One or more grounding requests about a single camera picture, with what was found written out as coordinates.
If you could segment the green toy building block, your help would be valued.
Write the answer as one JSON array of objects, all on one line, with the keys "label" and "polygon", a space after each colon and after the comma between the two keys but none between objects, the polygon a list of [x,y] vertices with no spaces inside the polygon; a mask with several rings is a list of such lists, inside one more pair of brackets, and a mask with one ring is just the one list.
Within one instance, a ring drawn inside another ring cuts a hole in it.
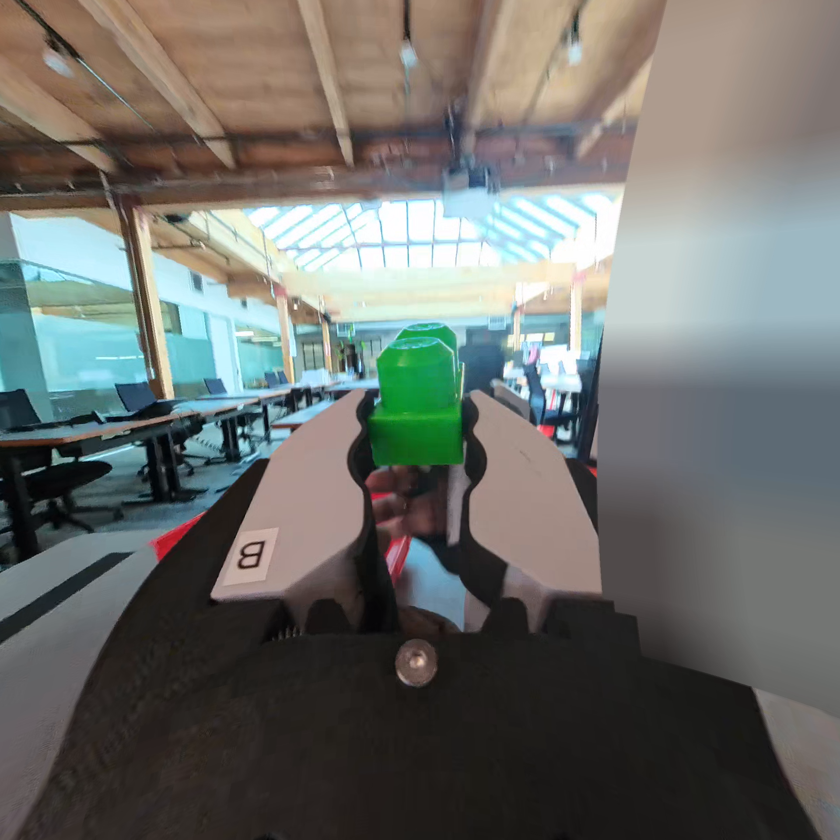
[{"label": "green toy building block", "polygon": [[411,324],[381,352],[379,399],[367,420],[374,463],[456,466],[464,461],[463,366],[455,332]]}]

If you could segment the red plastic bin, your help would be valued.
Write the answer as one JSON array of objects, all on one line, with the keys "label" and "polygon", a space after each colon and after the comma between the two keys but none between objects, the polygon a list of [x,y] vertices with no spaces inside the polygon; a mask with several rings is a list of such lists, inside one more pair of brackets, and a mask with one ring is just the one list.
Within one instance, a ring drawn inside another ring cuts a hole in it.
[{"label": "red plastic bin", "polygon": [[[154,556],[158,561],[171,552],[177,543],[179,543],[185,535],[200,521],[203,513],[198,514],[193,519],[185,521],[172,530],[163,533],[161,536],[153,539],[150,546],[153,549]],[[411,537],[401,537],[399,539],[392,539],[389,543],[388,549],[385,552],[385,562],[391,577],[392,583],[396,584],[404,570],[408,552],[411,548]]]}]

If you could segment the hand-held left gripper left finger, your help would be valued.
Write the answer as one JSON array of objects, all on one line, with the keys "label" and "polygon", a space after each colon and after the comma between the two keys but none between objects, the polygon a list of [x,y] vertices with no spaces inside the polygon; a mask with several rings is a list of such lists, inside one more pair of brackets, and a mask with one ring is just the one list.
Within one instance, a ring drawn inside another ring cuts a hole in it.
[{"label": "hand-held left gripper left finger", "polygon": [[375,611],[375,525],[364,484],[367,391],[328,404],[269,458],[211,591],[215,603],[280,600],[302,627],[336,602],[353,629]]}]

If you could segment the potted green plant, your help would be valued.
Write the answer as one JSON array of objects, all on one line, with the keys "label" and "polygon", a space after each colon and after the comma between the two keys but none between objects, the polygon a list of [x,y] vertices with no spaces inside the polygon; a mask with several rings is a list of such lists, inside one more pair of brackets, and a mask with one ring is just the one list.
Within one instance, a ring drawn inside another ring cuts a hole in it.
[{"label": "potted green plant", "polygon": [[338,372],[353,379],[359,374],[359,356],[355,346],[355,327],[351,322],[338,322],[334,325],[335,355]]}]

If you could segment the framed tag sign on stand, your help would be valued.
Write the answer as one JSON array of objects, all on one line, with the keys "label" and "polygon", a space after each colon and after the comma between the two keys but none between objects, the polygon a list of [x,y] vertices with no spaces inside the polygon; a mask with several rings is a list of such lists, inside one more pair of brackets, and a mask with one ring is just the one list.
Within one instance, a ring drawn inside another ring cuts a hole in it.
[{"label": "framed tag sign on stand", "polygon": [[595,427],[599,414],[599,377],[602,360],[603,339],[600,339],[597,352],[588,360],[578,363],[581,379],[579,392],[579,414],[576,426],[576,458],[589,464],[595,444]]}]

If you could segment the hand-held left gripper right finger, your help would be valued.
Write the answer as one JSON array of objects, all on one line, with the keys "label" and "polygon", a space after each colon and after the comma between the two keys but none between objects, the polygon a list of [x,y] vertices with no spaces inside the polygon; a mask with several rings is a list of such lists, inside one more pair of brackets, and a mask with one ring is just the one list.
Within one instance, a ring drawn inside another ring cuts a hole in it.
[{"label": "hand-held left gripper right finger", "polygon": [[566,458],[527,420],[486,393],[464,401],[468,477],[461,503],[461,580],[485,615],[519,601],[538,632],[552,602],[602,596],[599,538]]}]

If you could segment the person's right hand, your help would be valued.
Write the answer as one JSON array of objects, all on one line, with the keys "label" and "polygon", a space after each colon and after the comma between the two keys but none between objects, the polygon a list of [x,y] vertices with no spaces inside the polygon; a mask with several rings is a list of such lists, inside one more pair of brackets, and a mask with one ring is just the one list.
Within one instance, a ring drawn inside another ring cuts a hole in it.
[{"label": "person's right hand", "polygon": [[448,532],[448,468],[396,465],[365,481],[377,528],[388,538],[441,539]]}]

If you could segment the white-topped desk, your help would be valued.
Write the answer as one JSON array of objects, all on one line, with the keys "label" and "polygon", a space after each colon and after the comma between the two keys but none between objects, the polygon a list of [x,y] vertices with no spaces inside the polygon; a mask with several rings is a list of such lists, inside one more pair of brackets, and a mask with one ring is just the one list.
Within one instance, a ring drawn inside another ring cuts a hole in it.
[{"label": "white-topped desk", "polygon": [[283,430],[288,431],[289,433],[298,430],[301,426],[308,423],[324,411],[328,410],[332,407],[332,405],[339,401],[339,399],[330,398],[330,396],[331,395],[327,395],[327,398],[315,402],[310,406],[304,407],[294,413],[278,418],[270,424],[270,428],[273,431]]},{"label": "white-topped desk", "polygon": [[323,377],[320,379],[309,378],[307,380],[301,379],[297,385],[301,388],[309,388],[315,392],[333,395],[336,398],[355,391],[371,392],[375,396],[380,394],[380,383],[376,378],[343,380],[332,379],[329,381]]}]

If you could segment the black mesh office chair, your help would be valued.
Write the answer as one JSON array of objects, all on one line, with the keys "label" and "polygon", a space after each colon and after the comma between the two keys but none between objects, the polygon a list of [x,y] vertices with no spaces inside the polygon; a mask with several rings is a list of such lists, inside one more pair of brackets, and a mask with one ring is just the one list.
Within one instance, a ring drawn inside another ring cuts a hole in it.
[{"label": "black mesh office chair", "polygon": [[557,410],[549,408],[547,393],[541,383],[536,364],[523,365],[523,372],[528,384],[528,405],[532,425],[556,429],[560,425],[560,414]]}]

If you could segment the ceiling projector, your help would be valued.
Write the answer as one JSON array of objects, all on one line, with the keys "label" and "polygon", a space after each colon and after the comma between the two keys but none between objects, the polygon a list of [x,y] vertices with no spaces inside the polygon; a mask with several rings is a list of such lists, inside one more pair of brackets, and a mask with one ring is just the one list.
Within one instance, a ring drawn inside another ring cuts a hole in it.
[{"label": "ceiling projector", "polygon": [[484,222],[497,204],[498,186],[497,176],[488,165],[472,154],[462,156],[442,173],[443,218]]}]

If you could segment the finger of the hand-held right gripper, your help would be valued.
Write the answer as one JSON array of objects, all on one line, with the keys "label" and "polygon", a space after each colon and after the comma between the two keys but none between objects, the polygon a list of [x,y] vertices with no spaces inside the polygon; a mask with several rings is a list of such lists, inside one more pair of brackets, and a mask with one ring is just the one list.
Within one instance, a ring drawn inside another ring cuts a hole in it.
[{"label": "finger of the hand-held right gripper", "polygon": [[529,401],[515,392],[504,381],[492,381],[492,395],[497,402],[512,410],[526,422],[532,421]]}]

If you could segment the long wooden-edged desk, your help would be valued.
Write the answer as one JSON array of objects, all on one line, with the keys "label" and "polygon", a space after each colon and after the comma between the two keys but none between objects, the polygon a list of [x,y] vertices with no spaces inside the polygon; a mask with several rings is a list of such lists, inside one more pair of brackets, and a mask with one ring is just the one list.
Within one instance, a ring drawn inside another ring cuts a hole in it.
[{"label": "long wooden-edged desk", "polygon": [[39,552],[39,525],[34,514],[35,504],[25,480],[27,470],[24,469],[24,459],[43,452],[58,453],[63,458],[74,454],[87,457],[124,445],[143,443],[150,450],[147,461],[151,470],[152,500],[172,501],[178,493],[172,429],[190,424],[199,416],[200,413],[195,409],[179,404],[169,414],[145,419],[3,431],[2,500],[10,520],[16,560],[28,560]]},{"label": "long wooden-edged desk", "polygon": [[259,447],[271,441],[272,411],[292,413],[300,397],[291,385],[275,389],[247,390],[240,394],[205,395],[192,401],[175,402],[171,413],[217,424],[223,434],[222,454],[229,464],[242,464],[259,454]]}]

